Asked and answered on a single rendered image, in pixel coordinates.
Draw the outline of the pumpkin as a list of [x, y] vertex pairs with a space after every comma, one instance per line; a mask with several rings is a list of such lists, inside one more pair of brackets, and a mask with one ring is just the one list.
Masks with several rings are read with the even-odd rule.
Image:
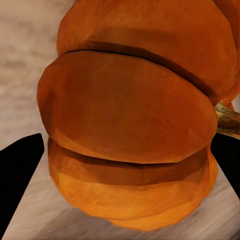
[[121, 228], [176, 225], [240, 139], [240, 0], [75, 0], [37, 84], [49, 173], [67, 202]]

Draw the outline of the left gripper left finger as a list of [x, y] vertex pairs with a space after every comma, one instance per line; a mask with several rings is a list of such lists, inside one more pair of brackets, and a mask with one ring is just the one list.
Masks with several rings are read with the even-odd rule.
[[0, 240], [44, 152], [41, 133], [21, 138], [0, 151]]

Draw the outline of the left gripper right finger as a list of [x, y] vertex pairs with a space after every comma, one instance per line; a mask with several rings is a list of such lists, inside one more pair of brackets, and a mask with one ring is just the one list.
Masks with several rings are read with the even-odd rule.
[[212, 139], [211, 151], [240, 198], [240, 139], [216, 133]]

